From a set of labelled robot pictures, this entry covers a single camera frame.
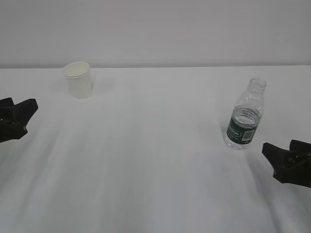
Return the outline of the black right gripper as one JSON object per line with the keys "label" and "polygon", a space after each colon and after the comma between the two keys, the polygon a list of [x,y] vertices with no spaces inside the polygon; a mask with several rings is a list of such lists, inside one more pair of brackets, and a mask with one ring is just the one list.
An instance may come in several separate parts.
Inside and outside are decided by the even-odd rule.
{"label": "black right gripper", "polygon": [[273,177],[280,183],[311,187],[311,144],[292,140],[290,151],[264,143],[262,154],[274,169]]}

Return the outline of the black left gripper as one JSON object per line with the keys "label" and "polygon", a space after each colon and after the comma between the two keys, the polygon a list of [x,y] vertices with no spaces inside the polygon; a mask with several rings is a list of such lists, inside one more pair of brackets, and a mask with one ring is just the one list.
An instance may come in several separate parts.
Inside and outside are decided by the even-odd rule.
{"label": "black left gripper", "polygon": [[0,100],[1,114],[14,114],[15,122],[0,120],[0,142],[21,139],[27,134],[26,126],[35,112],[38,110],[36,99],[27,99],[16,105],[12,98]]}

